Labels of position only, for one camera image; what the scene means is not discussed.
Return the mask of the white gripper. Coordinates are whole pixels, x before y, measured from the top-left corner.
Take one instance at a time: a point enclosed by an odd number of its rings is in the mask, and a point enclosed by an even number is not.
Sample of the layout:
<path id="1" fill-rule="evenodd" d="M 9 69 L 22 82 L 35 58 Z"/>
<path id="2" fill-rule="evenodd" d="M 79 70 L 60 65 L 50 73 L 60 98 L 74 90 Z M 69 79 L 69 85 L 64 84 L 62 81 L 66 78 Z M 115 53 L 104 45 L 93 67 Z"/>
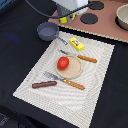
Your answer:
<path id="1" fill-rule="evenodd" d="M 88 0 L 53 0 L 58 9 L 61 11 L 61 15 L 66 15 L 69 12 L 80 15 L 87 11 Z"/>

